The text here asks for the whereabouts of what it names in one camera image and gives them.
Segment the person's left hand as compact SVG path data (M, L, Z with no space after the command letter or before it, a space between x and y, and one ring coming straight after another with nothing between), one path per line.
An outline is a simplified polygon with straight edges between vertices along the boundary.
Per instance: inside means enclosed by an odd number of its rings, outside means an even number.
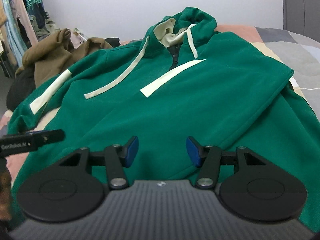
M11 220L11 175L8 170L1 174L1 220Z

